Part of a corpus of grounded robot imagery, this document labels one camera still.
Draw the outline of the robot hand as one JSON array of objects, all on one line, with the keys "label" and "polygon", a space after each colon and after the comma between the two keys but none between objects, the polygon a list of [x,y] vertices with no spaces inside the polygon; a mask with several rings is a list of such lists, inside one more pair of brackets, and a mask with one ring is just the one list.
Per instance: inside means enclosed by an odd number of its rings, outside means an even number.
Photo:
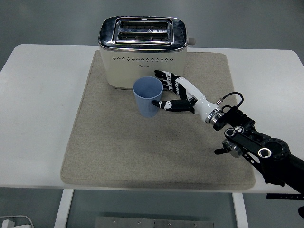
[{"label": "robot hand", "polygon": [[214,113],[219,111],[219,106],[207,101],[205,95],[186,78],[167,71],[155,70],[154,73],[164,89],[179,97],[179,100],[171,101],[153,100],[154,106],[170,112],[190,111],[198,114],[207,123],[211,121]]}]

